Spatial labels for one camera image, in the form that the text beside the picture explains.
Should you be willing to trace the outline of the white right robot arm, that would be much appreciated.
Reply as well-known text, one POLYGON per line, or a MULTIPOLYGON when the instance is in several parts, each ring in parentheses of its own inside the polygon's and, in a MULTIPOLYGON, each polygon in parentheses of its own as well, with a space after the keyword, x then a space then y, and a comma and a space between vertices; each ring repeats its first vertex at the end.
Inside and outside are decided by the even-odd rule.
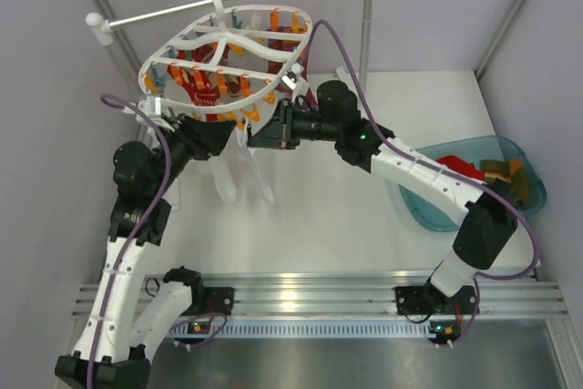
POLYGON ((465 180, 427 156, 406 150, 391 130, 362 117, 356 95, 341 81, 321 84, 317 100, 316 109, 281 100, 266 124, 249 133, 248 146, 293 150, 304 140, 328 141, 348 164, 397 183, 440 209, 458 231, 452 249, 425 282, 421 298, 433 312, 448 312, 457 304, 459 290, 491 268, 516 231, 510 189, 502 182, 465 180))

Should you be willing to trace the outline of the white oval clip hanger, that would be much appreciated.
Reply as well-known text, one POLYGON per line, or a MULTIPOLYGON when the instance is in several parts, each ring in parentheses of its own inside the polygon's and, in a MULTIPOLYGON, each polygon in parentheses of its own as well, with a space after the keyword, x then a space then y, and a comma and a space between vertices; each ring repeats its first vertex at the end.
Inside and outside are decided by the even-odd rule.
POLYGON ((295 63, 302 65, 313 21, 307 13, 291 6, 226 7, 221 0, 211 2, 212 12, 187 25, 144 62, 138 85, 143 93, 162 97, 164 105, 177 112, 208 121, 246 117, 258 122, 261 106, 276 104, 285 71, 295 63), (168 55, 170 47, 192 50, 210 43, 217 43, 218 48, 209 63, 168 55), (251 94, 241 99, 223 97, 215 107, 194 105, 168 73, 170 65, 245 77, 250 81, 251 94))

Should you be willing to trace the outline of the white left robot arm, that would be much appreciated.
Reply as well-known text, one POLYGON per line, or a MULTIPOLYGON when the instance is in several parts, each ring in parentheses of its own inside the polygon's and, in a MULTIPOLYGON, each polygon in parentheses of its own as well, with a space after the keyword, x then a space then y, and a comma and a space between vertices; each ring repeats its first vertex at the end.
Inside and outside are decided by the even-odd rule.
POLYGON ((157 349, 181 315, 206 322, 230 315, 233 290, 206 289, 201 274, 185 267, 169 270, 145 310, 136 309, 171 213, 164 194, 192 160, 217 157, 235 127, 232 120, 180 116, 170 130, 156 131, 157 147, 130 141, 116 150, 118 197, 101 282, 84 331, 55 367, 56 377, 69 387, 144 388, 157 349))

